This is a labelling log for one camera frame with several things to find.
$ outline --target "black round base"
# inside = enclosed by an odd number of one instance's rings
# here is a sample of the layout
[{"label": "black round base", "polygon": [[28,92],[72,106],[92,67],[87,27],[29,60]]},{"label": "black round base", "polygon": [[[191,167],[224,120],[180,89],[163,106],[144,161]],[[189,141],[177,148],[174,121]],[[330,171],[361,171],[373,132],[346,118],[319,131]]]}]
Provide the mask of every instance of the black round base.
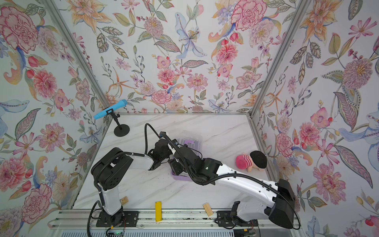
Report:
[{"label": "black round base", "polygon": [[127,135],[130,131],[130,128],[128,125],[126,124],[121,124],[120,125],[122,129],[120,129],[119,126],[117,126],[115,129],[114,129],[114,134],[118,137],[123,137],[125,135]]}]

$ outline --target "floral wallpaper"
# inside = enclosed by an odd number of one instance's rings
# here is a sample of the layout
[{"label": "floral wallpaper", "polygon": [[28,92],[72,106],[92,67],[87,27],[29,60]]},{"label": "floral wallpaper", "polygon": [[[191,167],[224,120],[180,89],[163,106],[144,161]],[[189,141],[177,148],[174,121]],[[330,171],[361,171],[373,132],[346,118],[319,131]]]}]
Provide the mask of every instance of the floral wallpaper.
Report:
[{"label": "floral wallpaper", "polygon": [[309,237],[379,237],[377,9],[313,0],[254,115]]},{"label": "floral wallpaper", "polygon": [[102,106],[71,54],[39,1],[0,0],[1,237],[45,236],[102,139]]},{"label": "floral wallpaper", "polygon": [[251,110],[297,2],[55,3],[110,104],[126,99],[128,113],[228,113]]}]

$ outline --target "black plush ear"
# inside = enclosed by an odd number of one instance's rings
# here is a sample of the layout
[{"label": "black plush ear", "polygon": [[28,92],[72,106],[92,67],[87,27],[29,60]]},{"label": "black plush ear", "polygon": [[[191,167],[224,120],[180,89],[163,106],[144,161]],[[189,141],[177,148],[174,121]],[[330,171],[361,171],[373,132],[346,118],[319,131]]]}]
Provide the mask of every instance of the black plush ear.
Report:
[{"label": "black plush ear", "polygon": [[254,164],[261,169],[267,167],[267,157],[261,151],[253,151],[250,153],[250,157],[253,160]]}]

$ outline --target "black cable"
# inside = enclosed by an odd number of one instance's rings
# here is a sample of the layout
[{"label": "black cable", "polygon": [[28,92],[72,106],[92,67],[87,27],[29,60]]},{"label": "black cable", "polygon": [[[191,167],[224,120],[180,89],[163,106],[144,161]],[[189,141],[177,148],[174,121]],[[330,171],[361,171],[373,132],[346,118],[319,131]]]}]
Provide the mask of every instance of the black cable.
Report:
[{"label": "black cable", "polygon": [[154,130],[154,128],[150,124],[145,124],[145,155],[147,154],[147,126],[149,126],[154,131],[154,133],[157,135],[157,137],[160,139],[160,136]]},{"label": "black cable", "polygon": [[182,155],[182,153],[179,151],[179,147],[166,135],[165,132],[160,132],[160,135],[163,136],[168,142],[169,144],[176,150],[176,152],[178,153],[180,159],[182,160],[183,164],[184,164],[184,168],[185,168],[185,171],[188,173],[189,177],[191,178],[191,180],[196,183],[196,184],[199,184],[199,185],[207,185],[207,184],[210,184],[216,180],[219,180],[219,179],[223,179],[223,178],[226,178],[226,177],[242,177],[242,178],[245,178],[245,179],[250,179],[262,186],[264,186],[265,188],[267,188],[268,190],[274,192],[276,195],[279,195],[282,197],[282,199],[284,201],[287,202],[287,204],[290,206],[290,208],[292,209],[293,213],[295,214],[296,218],[298,219],[298,223],[299,223],[299,228],[296,229],[296,228],[293,228],[295,230],[299,230],[300,227],[301,227],[301,224],[300,224],[300,219],[297,215],[297,213],[295,212],[294,208],[291,206],[291,204],[287,201],[287,199],[285,199],[276,189],[274,189],[273,187],[271,187],[270,185],[264,183],[263,181],[259,180],[259,179],[256,179],[252,176],[249,176],[249,175],[246,175],[246,174],[240,174],[240,173],[229,173],[229,174],[222,174],[222,175],[219,175],[217,177],[214,177],[213,179],[210,179],[208,181],[205,181],[205,182],[198,182],[196,180],[194,180],[194,177],[193,177],[193,174],[187,164],[187,160],[185,159],[185,157]]},{"label": "black cable", "polygon": [[193,149],[193,148],[190,148],[191,150],[194,150],[194,151],[197,151],[198,153],[200,153],[200,155],[201,155],[201,159],[203,159],[203,154],[201,154],[201,152],[200,151],[198,151],[198,150],[195,150],[195,149]]},{"label": "black cable", "polygon": [[111,237],[111,236],[108,234],[108,231],[110,231],[110,230],[111,230],[110,227],[106,230],[106,232],[105,232],[106,237]]},{"label": "black cable", "polygon": [[92,206],[91,212],[89,213],[88,222],[87,222],[87,235],[88,237],[91,237],[91,233],[89,232],[89,223],[91,222],[92,213],[94,212],[95,206],[99,205],[101,207],[101,203],[99,200],[95,202],[95,204]]},{"label": "black cable", "polygon": [[[258,223],[258,220],[257,220],[257,223]],[[261,235],[260,235],[260,229],[259,229],[259,224],[258,224],[258,230],[259,230],[259,237],[261,237]]]}]

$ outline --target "blue microphone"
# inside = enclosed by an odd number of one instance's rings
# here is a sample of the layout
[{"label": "blue microphone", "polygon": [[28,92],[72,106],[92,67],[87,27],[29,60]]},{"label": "blue microphone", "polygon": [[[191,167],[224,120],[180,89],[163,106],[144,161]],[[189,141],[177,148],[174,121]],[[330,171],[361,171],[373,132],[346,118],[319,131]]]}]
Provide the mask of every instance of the blue microphone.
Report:
[{"label": "blue microphone", "polygon": [[117,123],[117,127],[115,127],[114,129],[114,134],[118,137],[123,137],[125,135],[127,135],[130,131],[130,128],[128,125],[126,124],[120,124],[118,122],[118,118],[120,117],[120,114],[115,114],[114,111],[118,108],[121,108],[121,107],[124,107],[125,105],[127,105],[128,102],[126,100],[120,100],[117,104],[114,104],[106,109],[104,109],[103,111],[101,111],[100,113],[96,114],[94,116],[95,119],[99,119],[101,117],[104,117],[105,115],[111,115],[112,118],[115,120],[115,122]]},{"label": "blue microphone", "polygon": [[111,112],[115,111],[116,109],[126,106],[127,104],[128,102],[126,100],[120,100],[117,104],[114,104],[111,107],[108,107],[104,109],[103,111],[101,111],[100,113],[96,114],[94,116],[94,119],[102,118],[105,115],[110,114]]}]

